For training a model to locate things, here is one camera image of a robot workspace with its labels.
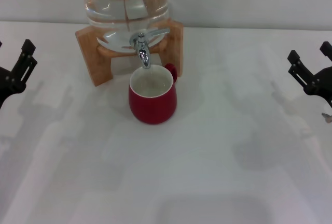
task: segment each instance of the metal spigot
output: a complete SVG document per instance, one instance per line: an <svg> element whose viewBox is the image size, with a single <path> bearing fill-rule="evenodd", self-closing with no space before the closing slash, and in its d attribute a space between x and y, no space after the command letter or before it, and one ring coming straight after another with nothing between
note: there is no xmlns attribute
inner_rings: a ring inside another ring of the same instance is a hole
<svg viewBox="0 0 332 224"><path fill-rule="evenodd" d="M151 31L147 34L137 33L130 38L130 45L136 50L137 55L142 61L143 68L148 69L151 67L151 54L149 50L150 39L152 39L155 36L160 36L163 34L170 33L170 31L171 30L167 28L167 29Z"/></svg>

